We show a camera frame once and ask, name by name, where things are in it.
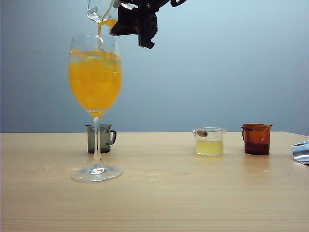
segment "gray glass mug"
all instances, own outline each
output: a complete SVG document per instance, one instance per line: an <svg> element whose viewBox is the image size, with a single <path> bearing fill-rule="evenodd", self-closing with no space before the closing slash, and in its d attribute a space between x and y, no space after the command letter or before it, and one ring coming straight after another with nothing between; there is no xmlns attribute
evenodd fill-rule
<svg viewBox="0 0 309 232"><path fill-rule="evenodd" d="M107 153L111 150L111 145L116 141L117 132L111 130L111 124L100 124L100 147L101 153ZM94 153L95 151L95 128L93 125L86 125L88 135L88 152Z"/></svg>

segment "amber glass cup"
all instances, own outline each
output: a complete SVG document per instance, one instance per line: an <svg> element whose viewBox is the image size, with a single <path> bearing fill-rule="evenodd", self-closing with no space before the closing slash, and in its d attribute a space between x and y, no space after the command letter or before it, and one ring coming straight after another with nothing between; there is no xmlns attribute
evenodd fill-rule
<svg viewBox="0 0 309 232"><path fill-rule="evenodd" d="M242 138L245 142L245 153L253 155L268 155L270 130L272 125L243 124Z"/></svg>

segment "gray backdrop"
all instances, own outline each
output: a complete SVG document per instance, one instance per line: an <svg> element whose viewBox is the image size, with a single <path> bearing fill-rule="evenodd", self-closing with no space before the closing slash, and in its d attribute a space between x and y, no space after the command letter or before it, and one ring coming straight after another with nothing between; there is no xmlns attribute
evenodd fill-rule
<svg viewBox="0 0 309 232"><path fill-rule="evenodd" d="M96 33L87 0L1 1L1 131L85 131L67 81L70 39ZM157 13L155 46L117 37L117 131L189 131L243 123L309 135L309 1L187 0Z"/></svg>

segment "orange juice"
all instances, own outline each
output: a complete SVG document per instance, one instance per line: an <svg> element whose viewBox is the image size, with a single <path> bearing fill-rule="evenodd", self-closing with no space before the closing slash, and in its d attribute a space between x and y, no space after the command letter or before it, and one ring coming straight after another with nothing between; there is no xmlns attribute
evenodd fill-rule
<svg viewBox="0 0 309 232"><path fill-rule="evenodd" d="M120 57L101 50L72 50L68 72L70 87L79 104L93 117L101 117L120 92Z"/></svg>
<svg viewBox="0 0 309 232"><path fill-rule="evenodd" d="M107 20L101 21L98 23L98 35L101 37L101 27L103 25L108 26L109 28L112 28L117 23L117 19L109 18Z"/></svg>

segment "yellow liquid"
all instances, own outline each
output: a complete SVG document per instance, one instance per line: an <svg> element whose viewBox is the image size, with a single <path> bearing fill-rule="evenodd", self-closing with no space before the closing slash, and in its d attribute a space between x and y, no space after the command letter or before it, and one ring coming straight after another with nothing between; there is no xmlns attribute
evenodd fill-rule
<svg viewBox="0 0 309 232"><path fill-rule="evenodd" d="M103 51L71 50L68 72L70 87L79 104L93 117L101 117L120 92L120 58Z"/></svg>
<svg viewBox="0 0 309 232"><path fill-rule="evenodd" d="M223 153L223 142L196 141L196 151L201 155L220 155Z"/></svg>
<svg viewBox="0 0 309 232"><path fill-rule="evenodd" d="M117 23L116 19L109 18L107 20L101 21L98 23L98 36L101 37L101 28L103 25L108 26L109 28L112 28ZM101 48L101 40L98 40L98 47Z"/></svg>

